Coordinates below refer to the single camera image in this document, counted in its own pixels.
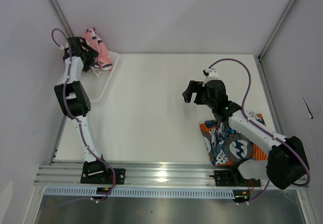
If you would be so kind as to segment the blue orange patterned shorts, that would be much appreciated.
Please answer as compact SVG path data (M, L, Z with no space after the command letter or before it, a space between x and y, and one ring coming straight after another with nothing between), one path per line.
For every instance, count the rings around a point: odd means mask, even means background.
M199 125L214 166L233 166L241 160L267 160L268 156L252 141L217 120Z

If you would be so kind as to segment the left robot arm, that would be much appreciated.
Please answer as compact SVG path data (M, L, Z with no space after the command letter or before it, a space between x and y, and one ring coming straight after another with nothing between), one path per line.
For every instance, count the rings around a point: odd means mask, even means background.
M67 46L63 48L65 71L62 82L54 87L61 110L71 119L79 136L84 164L82 183L105 183L110 172L103 163L104 158L99 146L95 143L89 121L91 111L90 99L80 81L83 70L89 69L90 62L97 56L80 37L67 39Z

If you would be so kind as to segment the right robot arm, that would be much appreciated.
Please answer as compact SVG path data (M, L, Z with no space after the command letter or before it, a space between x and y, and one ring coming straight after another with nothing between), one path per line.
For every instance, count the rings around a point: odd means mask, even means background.
M210 80L206 83L191 80L182 94L184 101L190 103L193 94L196 95L196 105L208 106L217 120L243 134L268 157L261 161L242 161L230 173L231 181L235 185L243 185L248 179L268 180L281 190L291 185L309 185L309 164L303 143L298 137L288 138L272 132L247 116L242 106L228 99L221 80Z

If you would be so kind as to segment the pink star patterned shorts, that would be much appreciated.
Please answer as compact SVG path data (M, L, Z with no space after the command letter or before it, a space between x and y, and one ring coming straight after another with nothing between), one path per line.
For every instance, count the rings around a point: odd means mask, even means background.
M91 69L94 70L97 75L100 74L99 70L103 72L112 70L114 62L97 30L94 27L88 28L82 34L82 38L85 39L88 46L97 52L97 56L95 56L93 62L90 64Z

